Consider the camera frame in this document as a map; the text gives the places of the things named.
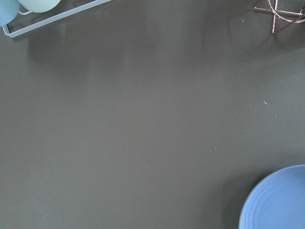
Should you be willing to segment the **blue plate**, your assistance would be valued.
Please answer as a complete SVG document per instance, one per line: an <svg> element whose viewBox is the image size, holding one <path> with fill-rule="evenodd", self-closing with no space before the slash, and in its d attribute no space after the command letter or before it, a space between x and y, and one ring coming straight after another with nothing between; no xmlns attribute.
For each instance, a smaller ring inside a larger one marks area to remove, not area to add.
<svg viewBox="0 0 305 229"><path fill-rule="evenodd" d="M280 169L249 193L239 217L240 229L303 229L305 166Z"/></svg>

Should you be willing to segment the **pale green cup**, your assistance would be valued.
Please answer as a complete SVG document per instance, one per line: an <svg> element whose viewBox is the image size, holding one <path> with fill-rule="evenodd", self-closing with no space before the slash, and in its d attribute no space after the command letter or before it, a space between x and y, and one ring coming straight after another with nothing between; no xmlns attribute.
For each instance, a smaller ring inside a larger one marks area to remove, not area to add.
<svg viewBox="0 0 305 229"><path fill-rule="evenodd" d="M60 0L18 0L18 2L30 12L41 13L52 10Z"/></svg>

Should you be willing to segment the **light blue cup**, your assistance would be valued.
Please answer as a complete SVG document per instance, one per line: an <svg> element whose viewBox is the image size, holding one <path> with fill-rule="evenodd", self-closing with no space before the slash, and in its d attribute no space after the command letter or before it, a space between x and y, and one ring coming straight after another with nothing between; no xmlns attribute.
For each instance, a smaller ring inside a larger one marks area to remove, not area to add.
<svg viewBox="0 0 305 229"><path fill-rule="evenodd" d="M20 3L17 0L0 0L0 25L10 23L18 14Z"/></svg>

